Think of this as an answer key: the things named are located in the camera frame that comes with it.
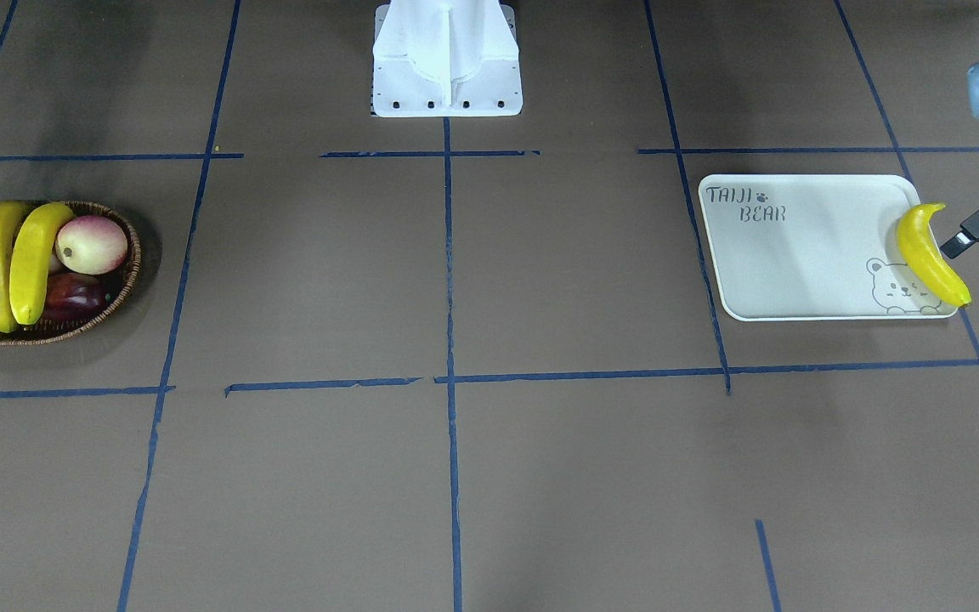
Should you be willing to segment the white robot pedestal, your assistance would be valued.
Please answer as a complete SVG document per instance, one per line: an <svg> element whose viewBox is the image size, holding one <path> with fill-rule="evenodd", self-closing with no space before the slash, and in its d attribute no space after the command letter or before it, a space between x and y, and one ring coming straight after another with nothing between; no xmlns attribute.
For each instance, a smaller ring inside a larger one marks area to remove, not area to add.
<svg viewBox="0 0 979 612"><path fill-rule="evenodd" d="M389 1L376 8L371 110L379 117L517 116L523 108L513 7Z"/></svg>

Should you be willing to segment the white bear tray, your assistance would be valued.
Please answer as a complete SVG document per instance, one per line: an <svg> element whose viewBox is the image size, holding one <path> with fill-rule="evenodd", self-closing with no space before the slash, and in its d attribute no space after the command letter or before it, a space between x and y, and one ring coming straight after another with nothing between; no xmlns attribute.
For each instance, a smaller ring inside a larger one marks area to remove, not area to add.
<svg viewBox="0 0 979 612"><path fill-rule="evenodd" d="M697 189L724 310L741 321L945 319L895 240L920 204L889 174L711 174Z"/></svg>

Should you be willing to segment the red yellow apple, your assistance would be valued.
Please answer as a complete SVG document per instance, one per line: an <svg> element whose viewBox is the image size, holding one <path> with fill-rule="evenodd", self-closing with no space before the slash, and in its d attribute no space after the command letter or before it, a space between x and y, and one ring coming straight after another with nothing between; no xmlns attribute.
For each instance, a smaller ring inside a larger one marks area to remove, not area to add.
<svg viewBox="0 0 979 612"><path fill-rule="evenodd" d="M85 214L63 225L54 242L54 255L78 274L109 274L124 263L128 237L116 221Z"/></svg>

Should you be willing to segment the brown wicker basket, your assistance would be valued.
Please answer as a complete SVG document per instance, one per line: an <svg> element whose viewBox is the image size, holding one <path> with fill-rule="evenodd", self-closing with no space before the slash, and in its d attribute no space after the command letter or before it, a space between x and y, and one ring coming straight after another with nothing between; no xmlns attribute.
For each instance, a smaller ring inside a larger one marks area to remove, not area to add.
<svg viewBox="0 0 979 612"><path fill-rule="evenodd" d="M90 331L108 319L128 301L136 284L139 283L141 268L143 268L143 247L139 232L123 214L116 210L88 201L66 201L72 212L79 216L96 216L106 219L125 233L127 248L124 263L108 272L98 275L98 287L105 289L106 300L103 309L90 316L77 319L40 319L29 326L19 326L10 333L0 331L0 346L39 346L65 341Z"/></svg>

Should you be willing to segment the dark purple plum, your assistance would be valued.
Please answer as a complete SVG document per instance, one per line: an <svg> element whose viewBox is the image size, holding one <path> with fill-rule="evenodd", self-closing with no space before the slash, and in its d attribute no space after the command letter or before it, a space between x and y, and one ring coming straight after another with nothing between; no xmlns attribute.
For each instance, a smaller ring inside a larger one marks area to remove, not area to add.
<svg viewBox="0 0 979 612"><path fill-rule="evenodd" d="M114 295L112 284L98 276L75 272L51 275L38 320L92 319L106 310Z"/></svg>

